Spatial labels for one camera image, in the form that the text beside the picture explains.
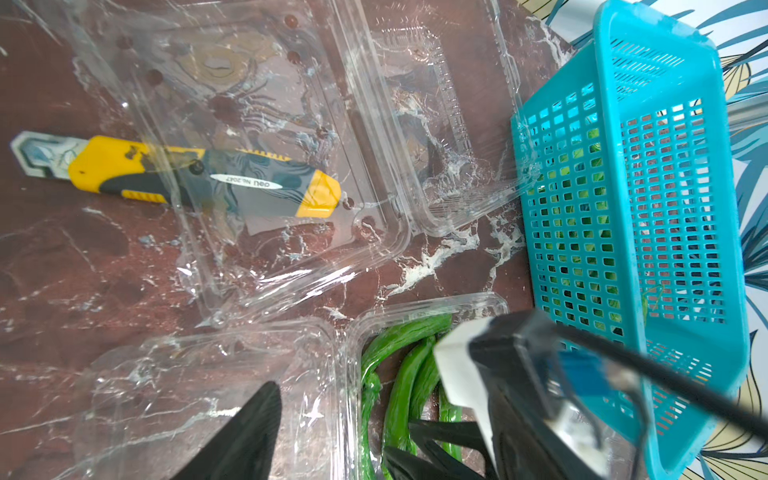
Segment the green bean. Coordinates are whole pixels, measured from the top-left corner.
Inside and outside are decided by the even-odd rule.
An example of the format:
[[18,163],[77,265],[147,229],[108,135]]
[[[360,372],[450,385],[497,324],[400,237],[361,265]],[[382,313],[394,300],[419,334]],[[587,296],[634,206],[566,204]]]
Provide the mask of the green bean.
[[[414,347],[402,361],[400,371],[395,379],[395,385],[392,386],[389,405],[387,405],[386,414],[384,415],[382,450],[385,446],[392,446],[396,449],[416,454],[408,434],[411,393],[413,391],[413,383],[419,374],[419,369],[424,360],[432,354],[432,347],[434,345],[435,337],[427,337]],[[382,470],[385,477],[391,478],[386,468],[382,467]]]
[[389,327],[363,353],[360,360],[363,379],[402,347],[451,328],[451,318],[451,314],[447,313]]
[[[448,401],[445,388],[440,385],[440,422],[461,422],[462,407],[457,407]],[[456,460],[462,460],[462,447],[451,443],[442,444],[442,449],[448,452]]]
[[371,448],[368,439],[368,424],[371,421],[371,411],[373,406],[379,400],[379,394],[382,391],[382,383],[376,372],[371,372],[366,377],[366,383],[362,386],[362,425],[363,429],[360,432],[362,436],[361,440],[361,452],[362,457],[362,478],[363,480],[375,480],[376,471],[373,469],[371,463]]
[[435,356],[430,352],[429,356],[424,360],[424,364],[419,370],[419,374],[416,376],[416,381],[413,383],[409,418],[422,418],[424,405],[426,405],[427,400],[429,400],[429,397],[432,395],[432,392],[435,391],[435,387],[439,382],[440,372],[437,370]]

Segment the brown marble surface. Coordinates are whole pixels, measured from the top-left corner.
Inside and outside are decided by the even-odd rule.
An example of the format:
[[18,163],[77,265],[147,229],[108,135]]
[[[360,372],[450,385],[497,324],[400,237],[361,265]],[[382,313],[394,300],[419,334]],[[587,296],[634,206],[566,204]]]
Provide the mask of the brown marble surface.
[[[525,10],[503,3],[526,99],[569,53]],[[0,47],[0,144],[22,130],[135,137],[69,47],[10,2],[0,5]],[[6,147],[0,199],[0,476],[64,478],[78,413],[88,407],[73,395],[81,372],[116,346],[198,333],[202,319],[177,277],[169,208],[26,177]],[[531,306],[530,288],[512,203],[447,237],[414,237],[397,259],[306,301],[296,315],[343,322],[375,305],[489,290],[519,310]]]

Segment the blue plastic basket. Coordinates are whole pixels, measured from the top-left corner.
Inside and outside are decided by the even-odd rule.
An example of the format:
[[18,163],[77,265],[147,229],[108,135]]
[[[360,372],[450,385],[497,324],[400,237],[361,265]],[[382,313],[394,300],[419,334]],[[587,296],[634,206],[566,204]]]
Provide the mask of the blue plastic basket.
[[[748,343],[715,49],[645,5],[610,0],[594,42],[522,117],[530,137],[513,119],[516,153],[543,172],[521,199],[537,306],[734,394]],[[644,395],[655,413],[647,470],[677,479],[716,420],[662,388],[647,384]],[[623,396],[585,403],[637,438]]]

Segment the clear plastic container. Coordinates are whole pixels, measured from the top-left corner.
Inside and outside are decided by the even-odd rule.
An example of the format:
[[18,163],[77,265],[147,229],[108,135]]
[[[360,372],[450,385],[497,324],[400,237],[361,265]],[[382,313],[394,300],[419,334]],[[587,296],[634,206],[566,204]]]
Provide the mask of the clear plastic container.
[[440,237],[532,185],[537,164],[515,158],[508,128],[522,101],[496,1],[361,4],[389,92],[392,148],[400,170],[412,170],[402,178],[415,225]]
[[91,406],[71,477],[171,478],[274,381],[283,412],[270,478],[341,479],[340,368],[333,331],[315,319],[112,350],[78,385]]
[[[345,378],[343,399],[346,400],[345,437],[346,457],[348,458],[346,478],[355,480],[360,478],[360,438],[359,428],[361,424],[361,365],[363,349],[368,342],[390,326],[400,325],[423,319],[428,316],[451,313],[453,323],[466,322],[474,319],[493,317],[508,313],[507,303],[495,293],[471,293],[469,295],[450,296],[433,300],[422,300],[402,305],[387,306],[377,310],[370,310],[349,324],[346,331],[346,341],[343,346],[345,357]],[[386,404],[387,390],[382,391],[379,404]],[[381,436],[380,422],[371,421],[369,424],[369,437],[371,438],[371,452],[374,466],[377,471],[381,468],[381,455],[379,442]],[[472,466],[479,462],[482,467],[482,457],[464,458],[465,463]]]
[[[366,64],[373,53],[359,41],[367,32],[348,28],[362,25],[354,3],[36,5],[44,17],[64,9],[59,16],[68,18],[76,52],[131,109],[143,141],[155,146],[151,160],[160,169],[190,155],[165,147],[200,149],[192,155],[201,168],[178,168],[164,174],[164,182],[176,194],[184,230],[179,271],[213,324],[290,307],[406,247],[410,224],[398,205],[391,155],[367,133],[377,131],[380,121],[369,111],[379,111],[380,99],[370,94],[366,73],[375,71]],[[357,70],[347,71],[343,59]],[[360,78],[367,83],[360,85]],[[256,171],[255,157],[243,151],[269,165]],[[292,177],[303,182],[295,214],[270,197],[286,191],[285,182],[281,190],[265,190],[222,180],[230,175],[279,184],[274,171],[286,169],[286,159],[293,161]],[[318,215],[296,207],[312,196],[301,199],[316,170],[339,188],[313,190],[339,200]]]
[[349,282],[538,174],[513,158],[495,0],[33,2],[131,110],[214,325]]

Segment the yellow utility knife handle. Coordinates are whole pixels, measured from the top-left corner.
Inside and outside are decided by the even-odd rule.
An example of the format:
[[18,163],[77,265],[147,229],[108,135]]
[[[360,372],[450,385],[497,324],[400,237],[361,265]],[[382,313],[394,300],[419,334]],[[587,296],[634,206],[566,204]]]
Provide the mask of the yellow utility knife handle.
[[[203,148],[164,147],[174,164],[174,170],[188,168],[195,175],[205,171],[207,151]],[[290,158],[262,151],[248,154],[270,161],[290,161]],[[93,137],[85,149],[69,165],[69,177],[80,190],[103,194],[118,194],[132,200],[169,203],[167,191],[157,167],[151,160],[150,148],[140,142],[109,137]],[[183,204],[191,205],[190,196],[182,188]],[[327,218],[341,199],[341,186],[336,179],[315,170],[295,217]]]

